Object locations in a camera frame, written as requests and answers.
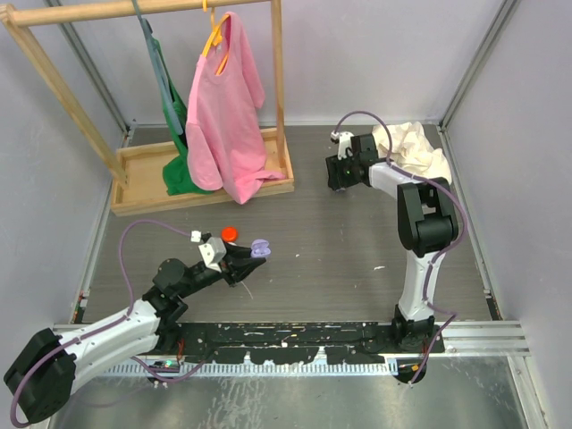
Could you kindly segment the purple charging case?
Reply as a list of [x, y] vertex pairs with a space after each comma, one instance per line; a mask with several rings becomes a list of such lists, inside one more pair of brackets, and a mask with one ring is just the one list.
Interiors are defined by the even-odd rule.
[[254, 240], [250, 248], [250, 254], [253, 258], [266, 258], [272, 253], [269, 242], [263, 239]]

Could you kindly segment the orange charging case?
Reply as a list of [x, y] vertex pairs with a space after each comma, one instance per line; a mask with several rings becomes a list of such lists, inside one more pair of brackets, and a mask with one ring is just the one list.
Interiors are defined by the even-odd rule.
[[224, 242], [236, 242], [239, 238], [239, 232], [235, 227], [227, 226], [222, 229], [221, 238]]

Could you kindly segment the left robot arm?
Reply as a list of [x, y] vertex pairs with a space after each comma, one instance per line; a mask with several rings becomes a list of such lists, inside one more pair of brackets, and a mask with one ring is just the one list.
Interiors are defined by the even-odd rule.
[[73, 331], [35, 333], [4, 375], [13, 395], [12, 424], [24, 428], [49, 418], [79, 388], [127, 358], [171, 353], [181, 337], [186, 297], [219, 281], [244, 281], [271, 254], [266, 242], [246, 248], [217, 238], [198, 249], [201, 259], [193, 266], [163, 261], [150, 290], [122, 311]]

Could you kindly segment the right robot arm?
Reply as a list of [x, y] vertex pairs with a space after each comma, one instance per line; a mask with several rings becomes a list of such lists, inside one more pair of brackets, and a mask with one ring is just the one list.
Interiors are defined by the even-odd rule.
[[449, 183], [419, 179], [378, 153], [374, 135], [331, 134], [338, 152], [325, 158], [328, 187], [334, 191], [360, 183], [397, 202], [397, 229], [407, 251], [404, 288], [391, 320], [391, 339], [410, 352], [433, 336], [434, 290], [448, 247], [458, 238], [458, 220]]

